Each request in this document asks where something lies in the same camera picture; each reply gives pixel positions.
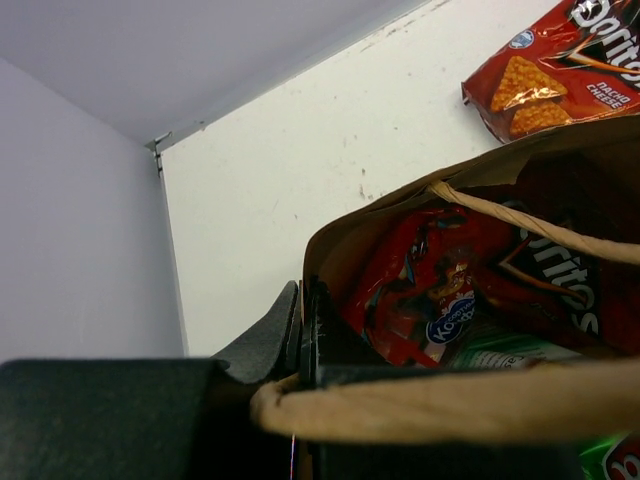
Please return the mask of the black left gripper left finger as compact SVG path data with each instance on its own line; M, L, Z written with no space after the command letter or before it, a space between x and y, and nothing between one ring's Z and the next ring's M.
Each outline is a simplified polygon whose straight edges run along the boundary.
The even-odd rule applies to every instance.
M249 417L277 377L298 307L272 307L217 354L20 359L1 367L5 479L287 479L292 442Z

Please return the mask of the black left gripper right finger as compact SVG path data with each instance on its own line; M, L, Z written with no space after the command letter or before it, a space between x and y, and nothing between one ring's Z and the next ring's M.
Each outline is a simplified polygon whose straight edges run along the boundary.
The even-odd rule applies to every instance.
M388 364L340 317L325 283L304 288L302 379L316 388L429 378L441 369ZM582 479L573 447L309 445L305 479Z

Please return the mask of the brown paper bag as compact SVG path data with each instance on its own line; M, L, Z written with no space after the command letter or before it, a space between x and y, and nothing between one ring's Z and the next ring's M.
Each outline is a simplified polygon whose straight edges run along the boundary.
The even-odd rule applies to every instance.
M639 118L555 127L423 176L342 217L310 240L303 272L338 294L364 249L401 214L443 200L530 232L562 264L552 276L574 320L549 307L505 304L512 323L610 348L593 366L533 373L447 373L304 391L262 386L263 430L343 444L480 445L590 439L639 430Z

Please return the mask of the green Chuba cassava bag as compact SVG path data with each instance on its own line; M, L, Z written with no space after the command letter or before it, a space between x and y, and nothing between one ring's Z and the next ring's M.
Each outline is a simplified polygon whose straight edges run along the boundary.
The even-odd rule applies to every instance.
M568 349L534 335L483 326L466 332L443 362L449 369L527 369L613 358L605 347ZM577 445L586 479L637 479L639 436L614 434Z

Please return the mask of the red Doritos bag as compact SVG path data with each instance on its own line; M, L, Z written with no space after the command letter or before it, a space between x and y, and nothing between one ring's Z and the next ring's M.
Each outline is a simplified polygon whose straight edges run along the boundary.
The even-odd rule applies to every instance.
M508 143L639 111L639 4L562 1L462 85L466 104Z
M515 184L471 194L580 234L639 241L639 202L588 161L534 162ZM478 216L476 279L506 321L565 347L639 352L639 268L599 259L525 229Z

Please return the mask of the red candy assortment bag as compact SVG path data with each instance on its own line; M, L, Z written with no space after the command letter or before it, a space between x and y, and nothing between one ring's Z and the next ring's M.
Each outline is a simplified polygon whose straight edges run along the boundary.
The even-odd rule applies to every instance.
M474 318L475 275L511 236L466 207L411 213L383 236L340 313L387 362L435 367Z

